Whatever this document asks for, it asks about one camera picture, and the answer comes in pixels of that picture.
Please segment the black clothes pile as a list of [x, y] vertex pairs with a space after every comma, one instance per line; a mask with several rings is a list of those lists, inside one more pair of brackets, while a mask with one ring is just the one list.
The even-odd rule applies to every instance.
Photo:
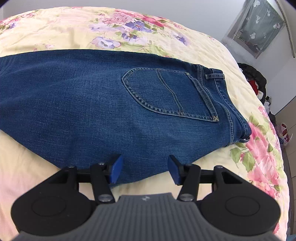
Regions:
[[271, 123], [276, 126], [275, 115], [270, 112], [271, 98], [266, 94], [266, 78], [251, 65], [238, 63], [239, 68], [244, 74], [247, 82], [251, 85], [257, 98], [264, 105]]

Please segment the blue denim jeans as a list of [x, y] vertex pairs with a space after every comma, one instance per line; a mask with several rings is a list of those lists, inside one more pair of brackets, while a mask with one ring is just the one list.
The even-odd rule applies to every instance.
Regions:
[[119, 184], [190, 163], [251, 128], [224, 74], [154, 54], [51, 50], [1, 58], [1, 130], [59, 168], [120, 154]]

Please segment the floral yellow bed quilt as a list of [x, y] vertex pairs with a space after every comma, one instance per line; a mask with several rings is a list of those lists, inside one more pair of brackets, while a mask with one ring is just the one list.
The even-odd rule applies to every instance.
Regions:
[[[39, 9], [1, 21], [1, 57], [58, 49], [152, 53], [222, 70], [232, 102], [250, 123], [251, 139], [218, 149], [194, 164], [202, 169], [222, 165], [275, 198], [281, 217], [274, 234], [286, 240], [290, 194], [280, 142], [265, 108], [222, 43], [165, 18], [114, 8]], [[10, 214], [13, 202], [57, 171], [1, 131], [1, 240], [18, 235]], [[121, 194], [166, 192], [177, 197], [179, 190], [167, 172], [112, 192], [117, 199]]]

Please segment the green patterned window curtain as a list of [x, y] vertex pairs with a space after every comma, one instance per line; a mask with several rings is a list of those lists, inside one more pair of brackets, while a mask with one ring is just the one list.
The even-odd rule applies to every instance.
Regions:
[[270, 1], [245, 1], [225, 37], [225, 42], [230, 44], [233, 41], [254, 58], [258, 58], [283, 27], [283, 15]]

